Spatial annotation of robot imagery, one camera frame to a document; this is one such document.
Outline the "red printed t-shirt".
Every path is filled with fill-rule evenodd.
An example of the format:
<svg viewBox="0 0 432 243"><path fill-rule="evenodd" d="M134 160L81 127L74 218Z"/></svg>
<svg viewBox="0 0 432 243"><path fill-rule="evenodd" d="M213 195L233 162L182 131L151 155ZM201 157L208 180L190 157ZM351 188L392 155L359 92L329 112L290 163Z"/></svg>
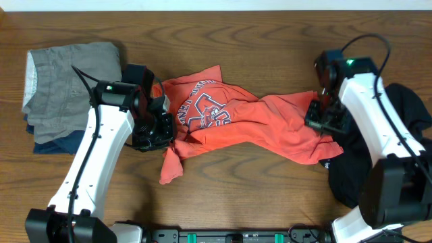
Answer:
<svg viewBox="0 0 432 243"><path fill-rule="evenodd" d="M160 184L183 174L182 161L227 146L251 142L293 162L314 165L341 155L328 135L306 126L304 117L315 91L258 98L223 82L220 66L166 80L152 87L169 99L177 133L164 154Z"/></svg>

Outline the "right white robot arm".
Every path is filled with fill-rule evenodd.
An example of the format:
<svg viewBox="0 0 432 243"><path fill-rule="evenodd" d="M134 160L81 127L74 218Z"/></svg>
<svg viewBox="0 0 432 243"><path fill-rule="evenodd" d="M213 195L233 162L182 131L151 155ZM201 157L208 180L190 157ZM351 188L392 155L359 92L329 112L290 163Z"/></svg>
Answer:
<svg viewBox="0 0 432 243"><path fill-rule="evenodd" d="M315 59L315 70L323 92L310 103L306 126L336 135L355 121L372 162L358 205L320 230L317 241L403 240L405 225L431 220L431 155L398 116L371 58L328 50Z"/></svg>

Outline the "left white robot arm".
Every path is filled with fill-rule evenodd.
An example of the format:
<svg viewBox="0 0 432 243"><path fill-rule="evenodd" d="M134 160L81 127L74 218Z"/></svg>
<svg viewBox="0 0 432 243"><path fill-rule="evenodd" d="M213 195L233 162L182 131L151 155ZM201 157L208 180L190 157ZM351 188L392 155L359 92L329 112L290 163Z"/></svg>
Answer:
<svg viewBox="0 0 432 243"><path fill-rule="evenodd" d="M152 235L133 221L103 223L105 199L119 154L130 148L154 151L176 136L169 99L151 96L154 73L127 65L121 81L97 80L88 87L86 130L59 190L46 209L31 209L25 230L31 242L151 242Z"/></svg>

